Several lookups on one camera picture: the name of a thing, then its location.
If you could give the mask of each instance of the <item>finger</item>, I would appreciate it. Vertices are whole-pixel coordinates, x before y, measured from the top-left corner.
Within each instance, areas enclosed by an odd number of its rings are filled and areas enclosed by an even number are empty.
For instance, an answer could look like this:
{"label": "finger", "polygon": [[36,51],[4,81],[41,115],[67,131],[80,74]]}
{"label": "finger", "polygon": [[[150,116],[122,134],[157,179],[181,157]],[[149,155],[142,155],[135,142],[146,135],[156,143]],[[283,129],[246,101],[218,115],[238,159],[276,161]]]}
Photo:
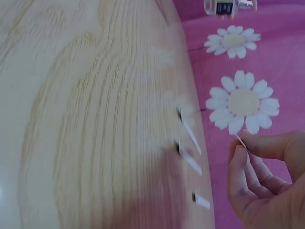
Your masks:
{"label": "finger", "polygon": [[279,195],[291,187],[292,184],[273,176],[261,158],[251,153],[249,158],[260,184],[269,189],[273,194]]}
{"label": "finger", "polygon": [[230,142],[228,164],[231,162],[235,153],[235,149],[238,145],[241,145],[238,139],[234,139],[232,142]]}
{"label": "finger", "polygon": [[253,10],[254,10],[254,12],[256,12],[257,11],[257,0],[252,0],[252,2],[253,2]]}
{"label": "finger", "polygon": [[251,165],[250,157],[248,155],[246,168],[244,170],[248,188],[256,194],[260,199],[263,198],[271,198],[273,196],[273,193],[266,187],[262,186],[256,173]]}
{"label": "finger", "polygon": [[246,163],[247,150],[237,146],[228,167],[228,198],[239,219],[243,219],[243,212],[253,201],[258,200],[257,195],[247,186],[244,174]]}
{"label": "finger", "polygon": [[218,15],[218,19],[220,19],[220,20],[224,20],[224,16],[223,15]]}
{"label": "finger", "polygon": [[290,135],[258,136],[243,131],[242,140],[249,152],[254,155],[284,161],[285,149],[290,140]]}

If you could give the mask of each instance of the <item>white paper flower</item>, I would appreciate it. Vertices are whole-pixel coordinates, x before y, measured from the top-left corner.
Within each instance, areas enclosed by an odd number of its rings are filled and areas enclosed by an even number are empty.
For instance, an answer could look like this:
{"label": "white paper flower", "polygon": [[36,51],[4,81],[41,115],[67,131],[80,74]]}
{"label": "white paper flower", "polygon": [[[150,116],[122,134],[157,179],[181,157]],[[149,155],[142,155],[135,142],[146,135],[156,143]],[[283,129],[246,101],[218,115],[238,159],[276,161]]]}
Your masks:
{"label": "white paper flower", "polygon": [[259,127],[268,129],[272,125],[271,116],[279,114],[280,104],[270,98],[273,89],[266,80],[254,83],[254,75],[238,70],[234,81],[224,76],[221,78],[224,89],[210,89],[212,98],[205,102],[208,109],[214,110],[210,121],[221,130],[229,126],[229,134],[237,134],[244,125],[252,134],[257,134]]}
{"label": "white paper flower", "polygon": [[254,33],[254,29],[244,30],[242,26],[231,25],[227,30],[218,29],[218,34],[208,36],[208,41],[204,43],[207,53],[214,52],[214,55],[228,53],[229,58],[238,56],[240,59],[246,56],[246,48],[255,50],[255,42],[261,39],[261,35]]}

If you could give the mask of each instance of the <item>white paper strip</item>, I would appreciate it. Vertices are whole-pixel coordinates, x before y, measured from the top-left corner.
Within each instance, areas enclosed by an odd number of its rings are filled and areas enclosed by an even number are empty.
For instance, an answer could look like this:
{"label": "white paper strip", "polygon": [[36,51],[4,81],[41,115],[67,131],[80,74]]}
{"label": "white paper strip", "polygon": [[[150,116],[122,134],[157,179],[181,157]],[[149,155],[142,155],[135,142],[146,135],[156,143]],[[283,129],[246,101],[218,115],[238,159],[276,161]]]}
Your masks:
{"label": "white paper strip", "polygon": [[194,199],[195,199],[195,203],[196,204],[198,204],[198,205],[200,205],[202,207],[205,207],[206,209],[210,209],[211,208],[211,203],[207,199],[199,196],[196,193],[194,195]]}
{"label": "white paper strip", "polygon": [[178,115],[181,119],[182,124],[184,125],[184,128],[185,128],[187,134],[190,136],[193,144],[195,145],[196,149],[198,150],[199,154],[201,155],[201,148],[200,148],[200,146],[197,142],[195,134],[193,133],[191,127],[187,124],[186,120],[182,117],[180,108],[177,108],[177,112],[178,112]]}
{"label": "white paper strip", "polygon": [[243,147],[245,147],[247,149],[247,147],[246,147],[245,143],[242,141],[242,139],[238,135],[236,135],[236,137],[237,137],[238,141],[243,145]]}
{"label": "white paper strip", "polygon": [[178,145],[179,147],[179,154],[182,157],[183,160],[185,160],[199,175],[202,175],[202,169],[197,164],[197,162],[192,158],[183,147]]}

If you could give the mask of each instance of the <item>wooden table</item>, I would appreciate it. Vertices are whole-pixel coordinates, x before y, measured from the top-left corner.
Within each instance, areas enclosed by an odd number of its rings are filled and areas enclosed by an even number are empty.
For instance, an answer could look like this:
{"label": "wooden table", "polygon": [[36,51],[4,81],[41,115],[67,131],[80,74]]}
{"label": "wooden table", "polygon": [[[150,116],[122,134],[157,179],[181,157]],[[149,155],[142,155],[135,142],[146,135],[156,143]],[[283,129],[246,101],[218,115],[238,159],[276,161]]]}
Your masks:
{"label": "wooden table", "polygon": [[0,107],[2,229],[214,228],[200,107],[171,0],[1,1]]}

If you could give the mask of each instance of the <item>flower center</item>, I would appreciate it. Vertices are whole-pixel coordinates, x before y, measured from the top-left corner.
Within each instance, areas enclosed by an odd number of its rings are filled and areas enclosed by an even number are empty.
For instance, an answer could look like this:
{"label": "flower center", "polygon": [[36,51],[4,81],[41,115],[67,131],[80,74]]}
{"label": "flower center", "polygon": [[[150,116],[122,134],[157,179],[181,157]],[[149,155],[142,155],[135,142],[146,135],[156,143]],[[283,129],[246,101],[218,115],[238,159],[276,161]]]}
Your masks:
{"label": "flower center", "polygon": [[228,107],[236,115],[253,115],[259,109],[259,97],[252,90],[237,89],[228,98]]}
{"label": "flower center", "polygon": [[222,39],[222,44],[226,48],[237,48],[246,43],[246,38],[240,34],[227,34]]}

